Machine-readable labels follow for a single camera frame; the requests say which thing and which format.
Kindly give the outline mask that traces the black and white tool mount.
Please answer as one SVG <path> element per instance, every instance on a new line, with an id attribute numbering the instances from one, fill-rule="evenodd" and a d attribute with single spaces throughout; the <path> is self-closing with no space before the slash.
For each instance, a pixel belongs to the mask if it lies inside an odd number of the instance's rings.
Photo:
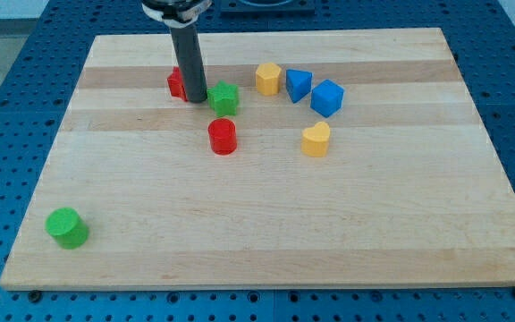
<path id="1" fill-rule="evenodd" d="M 160 22 L 191 23 L 212 5 L 212 0 L 141 0 L 143 12 Z"/>

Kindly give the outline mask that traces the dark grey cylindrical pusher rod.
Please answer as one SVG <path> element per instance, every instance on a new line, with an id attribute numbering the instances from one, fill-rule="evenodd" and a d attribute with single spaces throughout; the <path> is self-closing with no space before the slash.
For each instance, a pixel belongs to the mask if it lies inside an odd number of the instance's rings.
<path id="1" fill-rule="evenodd" d="M 203 103 L 207 100 L 207 80 L 196 26 L 176 22 L 169 30 L 186 97 L 191 103 Z"/>

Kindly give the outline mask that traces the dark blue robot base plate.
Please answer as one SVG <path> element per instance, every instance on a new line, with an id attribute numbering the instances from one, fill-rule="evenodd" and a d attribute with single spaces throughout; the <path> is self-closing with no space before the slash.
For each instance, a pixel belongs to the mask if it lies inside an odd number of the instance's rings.
<path id="1" fill-rule="evenodd" d="M 306 13 L 315 11 L 315 0 L 215 0 L 222 15 L 250 13 Z"/>

